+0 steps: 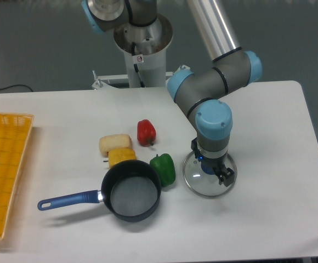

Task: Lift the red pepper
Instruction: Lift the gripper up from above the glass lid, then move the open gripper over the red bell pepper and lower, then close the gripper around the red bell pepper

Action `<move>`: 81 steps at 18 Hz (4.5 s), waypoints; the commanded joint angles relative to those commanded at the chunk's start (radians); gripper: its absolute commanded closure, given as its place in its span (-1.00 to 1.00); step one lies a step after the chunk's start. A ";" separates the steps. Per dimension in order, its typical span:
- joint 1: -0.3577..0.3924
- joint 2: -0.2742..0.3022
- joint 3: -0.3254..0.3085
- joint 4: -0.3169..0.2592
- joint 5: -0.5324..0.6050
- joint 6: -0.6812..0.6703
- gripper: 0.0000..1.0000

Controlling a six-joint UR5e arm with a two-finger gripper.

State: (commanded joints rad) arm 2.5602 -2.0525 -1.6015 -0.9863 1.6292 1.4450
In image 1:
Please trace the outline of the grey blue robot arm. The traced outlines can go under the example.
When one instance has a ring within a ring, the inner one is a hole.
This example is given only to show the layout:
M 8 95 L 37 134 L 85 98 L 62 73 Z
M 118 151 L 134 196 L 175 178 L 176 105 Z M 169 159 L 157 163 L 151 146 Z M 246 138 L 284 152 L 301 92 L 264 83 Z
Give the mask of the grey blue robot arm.
M 171 23 L 157 11 L 156 1 L 83 1 L 84 13 L 96 33 L 112 31 L 125 59 L 128 83 L 136 87 L 167 87 L 197 132 L 191 143 L 206 174 L 229 186 L 236 172 L 226 167 L 232 114 L 220 99 L 257 81 L 262 63 L 239 45 L 221 1 L 189 1 L 189 8 L 212 61 L 201 75 L 181 68 L 166 76 L 166 49 L 173 38 Z

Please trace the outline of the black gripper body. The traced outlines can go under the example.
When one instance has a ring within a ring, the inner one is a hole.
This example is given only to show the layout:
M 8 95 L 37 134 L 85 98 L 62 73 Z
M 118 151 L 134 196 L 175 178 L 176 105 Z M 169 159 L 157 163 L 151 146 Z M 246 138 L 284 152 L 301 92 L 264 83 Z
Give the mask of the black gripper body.
M 218 152 L 210 152 L 202 148 L 198 143 L 199 156 L 195 157 L 201 163 L 201 169 L 208 175 L 215 175 L 213 168 L 222 167 L 225 165 L 225 160 L 228 155 L 228 146 Z

